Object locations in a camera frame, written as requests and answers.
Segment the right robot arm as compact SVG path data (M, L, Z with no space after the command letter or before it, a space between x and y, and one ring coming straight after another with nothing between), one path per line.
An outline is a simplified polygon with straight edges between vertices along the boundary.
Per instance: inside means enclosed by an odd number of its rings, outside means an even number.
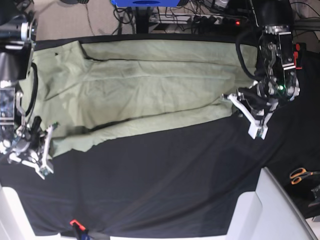
M32 117L38 93L33 62L38 16L32 0L0 2L0 158L9 162L48 164L52 132Z

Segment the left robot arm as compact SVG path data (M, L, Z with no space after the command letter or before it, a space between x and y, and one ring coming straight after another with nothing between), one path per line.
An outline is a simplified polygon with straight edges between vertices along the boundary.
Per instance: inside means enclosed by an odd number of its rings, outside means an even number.
M292 34L294 14L288 0L247 0L246 4L254 23L237 37L235 48L244 73L254 84L238 88L232 103L261 125L300 93ZM254 74L249 72L241 52L242 40L249 35L257 40L262 64Z

